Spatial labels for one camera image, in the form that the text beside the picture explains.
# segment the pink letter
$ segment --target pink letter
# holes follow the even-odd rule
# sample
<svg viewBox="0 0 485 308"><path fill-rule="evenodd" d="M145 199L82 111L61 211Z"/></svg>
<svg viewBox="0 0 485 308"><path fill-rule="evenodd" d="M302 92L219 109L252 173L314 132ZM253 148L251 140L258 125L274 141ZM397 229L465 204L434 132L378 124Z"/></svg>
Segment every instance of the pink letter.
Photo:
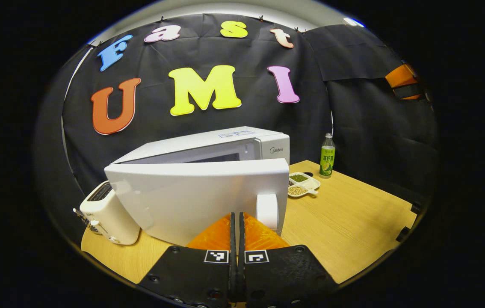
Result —
<svg viewBox="0 0 485 308"><path fill-rule="evenodd" d="M273 76L275 76L275 81L277 82L278 87L277 100L280 103L299 102L299 96L294 93L292 83L290 82L290 78L288 77L290 69L285 68L284 66L269 66L267 70L272 72Z"/></svg>
<svg viewBox="0 0 485 308"><path fill-rule="evenodd" d="M290 37L290 35L284 33L282 29L271 29L269 30L272 33L275 33L275 38L277 39L278 43L283 45L284 47L287 48L294 48L294 44L289 43L286 38Z"/></svg>
<svg viewBox="0 0 485 308"><path fill-rule="evenodd" d="M182 29L182 27L176 25L160 27L151 31L151 34L146 36L143 41L146 43L152 43L158 40L172 41L180 36L178 34L180 29Z"/></svg>

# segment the orange letter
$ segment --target orange letter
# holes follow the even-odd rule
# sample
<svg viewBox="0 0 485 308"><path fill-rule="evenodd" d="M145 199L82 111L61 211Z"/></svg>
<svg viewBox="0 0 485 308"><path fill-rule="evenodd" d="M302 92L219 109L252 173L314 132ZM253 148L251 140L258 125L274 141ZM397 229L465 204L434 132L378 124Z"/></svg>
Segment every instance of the orange letter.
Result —
<svg viewBox="0 0 485 308"><path fill-rule="evenodd" d="M102 89L92 95L90 100L92 106L92 125L98 134L109 135L117 133L127 127L134 117L136 86L141 82L140 78L133 78L121 82L119 89L123 90L123 111L116 119L107 116L108 97L113 92L113 88Z"/></svg>
<svg viewBox="0 0 485 308"><path fill-rule="evenodd" d="M275 33L275 38L277 39L279 44L287 48L294 48L294 44L289 43L286 39L287 37L290 37L290 35L284 33L282 29L271 29L269 31Z"/></svg>

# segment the green tea bottle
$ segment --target green tea bottle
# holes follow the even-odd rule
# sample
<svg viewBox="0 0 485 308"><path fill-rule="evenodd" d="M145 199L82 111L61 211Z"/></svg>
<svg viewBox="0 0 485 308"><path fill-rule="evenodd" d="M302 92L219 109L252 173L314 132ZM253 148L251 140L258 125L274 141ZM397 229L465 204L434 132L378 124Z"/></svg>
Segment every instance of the green tea bottle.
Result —
<svg viewBox="0 0 485 308"><path fill-rule="evenodd" d="M334 154L336 153L336 146L332 141L332 134L327 133L326 139L322 143L320 150L320 171L319 177L328 179L332 176L332 167L334 166Z"/></svg>

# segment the purple letter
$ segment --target purple letter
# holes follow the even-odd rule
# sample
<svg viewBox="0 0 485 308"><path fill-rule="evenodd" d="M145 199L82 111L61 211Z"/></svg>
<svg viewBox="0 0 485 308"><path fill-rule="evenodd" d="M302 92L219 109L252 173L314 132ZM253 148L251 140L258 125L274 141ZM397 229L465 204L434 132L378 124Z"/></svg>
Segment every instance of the purple letter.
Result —
<svg viewBox="0 0 485 308"><path fill-rule="evenodd" d="M285 68L284 66L269 66L267 70L272 72L273 76L275 76L275 81L277 82L278 87L277 100L280 103L299 102L299 96L294 93L292 83L290 83L290 78L288 77L290 69Z"/></svg>

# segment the white tray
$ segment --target white tray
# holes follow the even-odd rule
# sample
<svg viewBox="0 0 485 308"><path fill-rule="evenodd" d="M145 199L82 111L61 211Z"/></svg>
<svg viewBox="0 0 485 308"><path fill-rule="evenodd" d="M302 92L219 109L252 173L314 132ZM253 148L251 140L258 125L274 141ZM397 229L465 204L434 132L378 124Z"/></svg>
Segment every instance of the white tray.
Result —
<svg viewBox="0 0 485 308"><path fill-rule="evenodd" d="M291 193L288 193L288 195L290 197L301 197L302 195L306 195L307 193L312 193L314 195L316 195L318 192L313 192L314 190L316 190L318 187L320 187L320 182L317 181L316 179L313 179L312 177L309 177L309 175L305 174L305 173L301 173L301 172L294 172L294 173L291 173L289 174L289 177L291 177L292 175L303 175L304 177L307 178L307 180L305 181L301 181L301 182L297 182L295 180L292 180L292 179L288 179L291 183L293 183L294 185L290 186L290 187L301 187L303 189L307 189L307 191L305 193L302 193L300 195L292 195Z"/></svg>

